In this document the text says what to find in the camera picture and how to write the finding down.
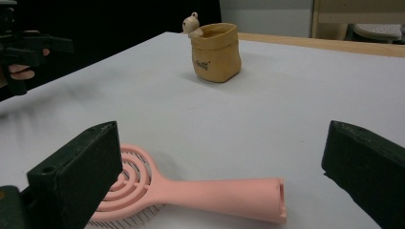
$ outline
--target tan paper bag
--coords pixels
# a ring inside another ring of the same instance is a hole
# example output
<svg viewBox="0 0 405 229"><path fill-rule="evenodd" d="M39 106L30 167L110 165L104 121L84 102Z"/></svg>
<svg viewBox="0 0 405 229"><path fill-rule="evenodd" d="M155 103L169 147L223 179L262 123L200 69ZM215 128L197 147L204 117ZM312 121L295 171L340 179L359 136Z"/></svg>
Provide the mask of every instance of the tan paper bag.
<svg viewBox="0 0 405 229"><path fill-rule="evenodd" d="M192 60L196 75L224 83L242 67L236 25L210 24L200 27L201 37L191 37Z"/></svg>

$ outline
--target gray wall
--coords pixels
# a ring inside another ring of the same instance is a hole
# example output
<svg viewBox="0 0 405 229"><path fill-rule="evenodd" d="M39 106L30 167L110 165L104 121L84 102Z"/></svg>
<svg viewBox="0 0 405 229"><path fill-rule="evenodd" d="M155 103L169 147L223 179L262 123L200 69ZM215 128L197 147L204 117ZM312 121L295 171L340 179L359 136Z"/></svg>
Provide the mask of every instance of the gray wall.
<svg viewBox="0 0 405 229"><path fill-rule="evenodd" d="M310 37L312 0L220 0L222 20L240 32Z"/></svg>

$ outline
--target pink hairbrush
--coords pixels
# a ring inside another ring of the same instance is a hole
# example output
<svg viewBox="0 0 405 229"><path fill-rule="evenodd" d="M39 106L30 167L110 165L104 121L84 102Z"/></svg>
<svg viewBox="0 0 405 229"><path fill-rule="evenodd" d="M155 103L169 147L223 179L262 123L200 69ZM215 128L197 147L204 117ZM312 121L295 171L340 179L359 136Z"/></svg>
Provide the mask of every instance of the pink hairbrush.
<svg viewBox="0 0 405 229"><path fill-rule="evenodd" d="M232 216L286 223L282 178L175 181L135 145L121 145L123 172L99 204L90 225L125 228L173 204Z"/></svg>

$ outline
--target white table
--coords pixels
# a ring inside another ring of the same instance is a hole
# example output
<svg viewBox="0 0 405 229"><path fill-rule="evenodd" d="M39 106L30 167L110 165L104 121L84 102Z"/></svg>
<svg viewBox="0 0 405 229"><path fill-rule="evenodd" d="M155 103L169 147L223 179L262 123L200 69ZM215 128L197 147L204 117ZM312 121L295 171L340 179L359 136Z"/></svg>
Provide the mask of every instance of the white table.
<svg viewBox="0 0 405 229"><path fill-rule="evenodd" d="M187 36L166 32L1 102L0 185L24 189L33 166L116 120L167 177L285 179L286 225L164 206L144 228L379 228L321 159L331 120L405 145L405 58L243 40L240 53L238 75L206 82Z"/></svg>

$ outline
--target toy head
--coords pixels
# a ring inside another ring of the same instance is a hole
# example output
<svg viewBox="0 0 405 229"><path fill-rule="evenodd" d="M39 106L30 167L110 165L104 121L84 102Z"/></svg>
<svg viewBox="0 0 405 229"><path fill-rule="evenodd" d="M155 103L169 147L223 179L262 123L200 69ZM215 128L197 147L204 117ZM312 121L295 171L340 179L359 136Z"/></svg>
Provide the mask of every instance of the toy head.
<svg viewBox="0 0 405 229"><path fill-rule="evenodd" d="M190 33L200 27L200 22L196 12L191 13L191 16L182 21L182 31L184 33Z"/></svg>

